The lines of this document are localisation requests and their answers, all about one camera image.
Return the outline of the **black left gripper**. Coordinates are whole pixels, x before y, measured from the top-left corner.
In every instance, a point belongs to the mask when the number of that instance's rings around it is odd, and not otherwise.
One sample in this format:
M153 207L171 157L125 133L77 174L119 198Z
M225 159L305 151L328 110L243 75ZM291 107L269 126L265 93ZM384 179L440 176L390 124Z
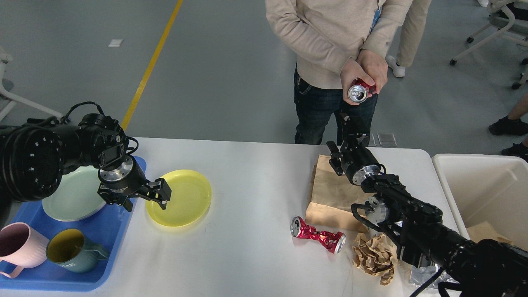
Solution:
M124 155L116 164L99 169L100 186L98 195L108 205L120 205L132 212L133 203L128 198L136 193L136 197L153 201L162 210L166 210L172 190L167 181L160 177L149 181L143 169L131 155Z

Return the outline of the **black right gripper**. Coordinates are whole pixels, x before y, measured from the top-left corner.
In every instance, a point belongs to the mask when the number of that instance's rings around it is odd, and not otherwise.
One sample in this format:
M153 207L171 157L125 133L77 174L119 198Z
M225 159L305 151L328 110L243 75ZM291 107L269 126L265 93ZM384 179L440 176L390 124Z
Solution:
M345 175L351 184L362 184L368 177L378 175L381 165L365 146L370 141L367 130L360 116L341 113L343 141L340 149L334 141L327 141L330 150L329 164L338 176Z

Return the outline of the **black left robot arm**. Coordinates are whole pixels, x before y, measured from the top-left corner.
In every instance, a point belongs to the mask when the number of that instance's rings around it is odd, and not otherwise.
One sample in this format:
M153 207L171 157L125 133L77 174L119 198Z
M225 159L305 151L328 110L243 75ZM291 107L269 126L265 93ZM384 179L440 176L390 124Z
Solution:
M13 202L47 198L58 189L64 175L80 167L98 170L97 193L109 205L131 211L131 198L143 198L167 207L172 190L159 178L149 181L132 156L119 121L98 113L85 115L77 125L66 117L29 119L21 126L1 126L0 188L1 213L11 210Z

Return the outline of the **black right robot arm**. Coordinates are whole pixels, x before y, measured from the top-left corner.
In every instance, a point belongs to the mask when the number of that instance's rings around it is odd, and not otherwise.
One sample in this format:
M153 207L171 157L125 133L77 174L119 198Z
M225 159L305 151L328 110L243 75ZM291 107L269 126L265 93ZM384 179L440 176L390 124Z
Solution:
M353 203L353 216L366 227L384 233L397 246L398 259L417 268L440 268L413 296L426 289L443 272L454 282L440 282L442 297L459 291L462 297L526 297L527 252L516 246L484 239L468 240L443 225L443 212L409 194L397 175L385 173L384 165L362 144L368 139L362 119L341 113L343 143L328 141L330 165L373 197Z

